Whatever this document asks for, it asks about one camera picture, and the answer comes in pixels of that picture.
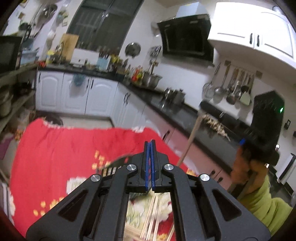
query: cabinet door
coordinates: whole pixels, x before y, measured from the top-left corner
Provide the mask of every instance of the cabinet door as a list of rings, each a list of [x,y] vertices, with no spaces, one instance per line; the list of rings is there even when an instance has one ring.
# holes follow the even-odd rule
[[[185,150],[188,139],[181,134],[178,130],[174,130],[168,146],[179,157]],[[217,174],[222,170],[217,166],[213,160],[208,157],[200,148],[192,144],[187,156],[184,159],[184,164],[199,175],[202,173],[208,174],[211,178],[215,178]]]
[[[90,85],[85,114],[110,117],[118,83],[112,80],[92,78]]]
[[[118,84],[118,88],[115,94],[115,101],[113,104],[113,112],[111,115],[111,119],[115,127],[119,127],[120,125],[121,117],[126,105],[126,97],[128,93],[129,93],[128,90],[123,85]]]
[[[37,79],[37,110],[59,112],[64,73],[40,71]]]
[[[225,41],[254,48],[254,14],[257,6],[219,2],[216,5],[208,40]]]
[[[224,172],[221,171],[216,177],[215,181],[219,183],[225,190],[228,190],[228,188],[231,186],[232,181],[230,176]]]
[[[295,66],[295,40],[288,20],[272,10],[258,15],[255,49]]]
[[[73,74],[64,75],[61,112],[84,115],[91,77],[86,77],[81,86],[75,85],[73,77]]]
[[[134,94],[129,93],[119,126],[125,129],[139,126],[144,108],[145,103]]]
[[[155,113],[148,106],[145,107],[140,120],[140,126],[149,127],[154,130],[166,143],[171,138],[174,128]]]

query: cutting board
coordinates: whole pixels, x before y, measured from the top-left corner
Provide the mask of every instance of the cutting board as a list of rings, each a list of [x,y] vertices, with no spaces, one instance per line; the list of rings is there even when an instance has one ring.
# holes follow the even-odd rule
[[[71,61],[78,38],[79,38],[79,35],[63,34],[60,40],[60,44],[64,42],[64,49],[62,51],[62,56],[66,57],[66,61]]]

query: range hood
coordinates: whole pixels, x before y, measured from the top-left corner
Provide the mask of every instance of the range hood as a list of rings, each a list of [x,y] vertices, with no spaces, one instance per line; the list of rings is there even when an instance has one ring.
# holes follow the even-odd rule
[[[193,57],[213,63],[214,48],[207,40],[210,17],[199,2],[181,6],[175,18],[158,23],[158,27],[164,55]]]

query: red tablecloth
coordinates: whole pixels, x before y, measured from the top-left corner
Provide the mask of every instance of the red tablecloth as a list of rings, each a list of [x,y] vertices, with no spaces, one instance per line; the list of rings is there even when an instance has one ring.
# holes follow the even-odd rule
[[[148,128],[142,133],[118,128],[68,129],[42,119],[34,121],[19,143],[12,167],[10,191],[15,227],[25,236],[30,225],[67,195],[70,178],[88,178],[97,167],[143,152],[144,142],[152,139],[157,151],[176,164],[179,157]],[[170,214],[167,223],[160,224],[158,233],[167,233],[172,221]]]

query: window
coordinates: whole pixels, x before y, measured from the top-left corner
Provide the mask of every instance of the window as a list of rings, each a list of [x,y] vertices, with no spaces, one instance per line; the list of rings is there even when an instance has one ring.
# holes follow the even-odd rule
[[[84,0],[68,33],[79,35],[79,48],[119,52],[143,0]]]

